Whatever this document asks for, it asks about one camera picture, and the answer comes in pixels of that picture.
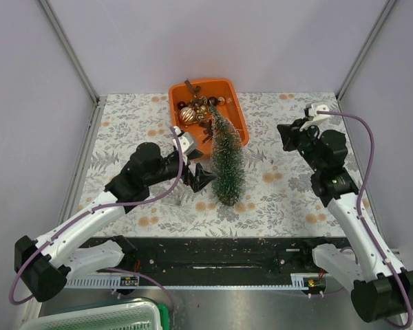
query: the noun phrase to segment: metal frame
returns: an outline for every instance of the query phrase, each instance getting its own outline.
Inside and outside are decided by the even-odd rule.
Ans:
[[[352,66],[350,67],[346,78],[341,84],[339,91],[335,94],[339,102],[346,94],[347,89],[350,86],[350,83],[352,83],[361,64],[363,63],[364,58],[367,56],[368,52],[370,51],[370,48],[373,46],[374,42],[376,41],[379,35],[379,32],[382,30],[385,22],[388,20],[390,15],[393,13],[393,10],[398,2],[399,0],[387,0],[387,3],[384,5],[381,13],[379,14],[372,29],[370,30],[369,35],[366,38],[366,41],[362,45],[357,57],[355,58]]]
[[[47,20],[49,21],[52,29],[54,30],[55,35],[58,37],[61,46],[63,47],[65,53],[67,54],[67,57],[70,59],[70,62],[72,66],[74,67],[76,73],[78,74],[84,88],[89,94],[90,99],[96,105],[99,101],[99,96],[96,93],[95,88],[92,86],[92,83],[90,82],[89,77],[85,73],[83,66],[78,60],[78,57],[76,56],[75,51],[70,45],[70,42],[67,39],[64,33],[64,30],[61,27],[61,24],[59,23],[59,20],[57,16],[55,15],[55,12],[52,6],[50,5],[50,2],[48,0],[36,0],[36,2],[38,2],[42,11],[46,15]]]
[[[78,194],[83,190],[85,175],[90,163],[90,155],[92,154],[96,135],[98,134],[99,123],[103,116],[106,97],[99,99],[98,104],[93,108],[92,116],[87,125],[87,131],[83,142],[81,143],[79,157],[75,164],[74,174],[67,189],[67,197],[61,208],[59,222],[63,223],[69,219],[77,211],[79,198]]]

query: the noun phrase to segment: metal table surface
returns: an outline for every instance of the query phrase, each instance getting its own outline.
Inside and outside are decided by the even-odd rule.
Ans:
[[[328,292],[338,288],[334,280],[329,281]],[[384,321],[364,323],[353,309],[346,291],[313,299],[301,292],[285,294],[284,291],[178,290],[172,293],[178,304],[176,312],[170,316],[173,330],[394,329]],[[136,290],[131,296],[170,305],[159,289]],[[41,316],[115,299],[108,290],[65,289],[43,304]]]

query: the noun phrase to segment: christmas ornament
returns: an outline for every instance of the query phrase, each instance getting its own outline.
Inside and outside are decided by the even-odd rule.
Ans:
[[[208,103],[209,103],[210,105],[213,105],[213,106],[215,107],[216,105],[218,105],[219,101],[218,101],[218,99],[215,98],[214,96],[211,96],[211,97],[208,99]]]
[[[208,100],[205,96],[203,96],[199,99],[199,103],[200,103],[201,106],[202,105],[207,106],[208,105]]]
[[[185,102],[184,101],[180,101],[179,103],[178,103],[178,109],[179,110],[182,110],[183,108],[185,108],[187,105],[185,104]]]
[[[200,107],[200,102],[198,98],[192,98],[190,102],[187,103],[187,107],[197,110]]]
[[[197,113],[196,115],[196,119],[198,121],[203,121],[207,118],[207,106],[206,105],[201,105],[200,107],[198,107],[195,111]]]
[[[190,107],[185,107],[179,111],[179,120],[184,125],[190,125],[196,122],[197,113]]]
[[[233,206],[243,192],[244,162],[240,135],[228,118],[225,118],[210,101],[213,117],[213,152],[211,164],[217,178],[213,192],[224,205]]]

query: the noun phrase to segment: gold ornament ball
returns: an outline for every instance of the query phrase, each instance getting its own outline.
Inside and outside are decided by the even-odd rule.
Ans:
[[[190,107],[185,107],[179,112],[179,120],[184,125],[190,125],[196,122],[196,112]]]

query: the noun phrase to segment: red wire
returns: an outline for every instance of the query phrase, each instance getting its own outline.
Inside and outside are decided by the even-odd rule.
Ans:
[[[136,265],[135,265],[135,272],[137,272],[139,270],[139,266],[140,266],[140,260],[138,259],[138,261],[136,261]]]

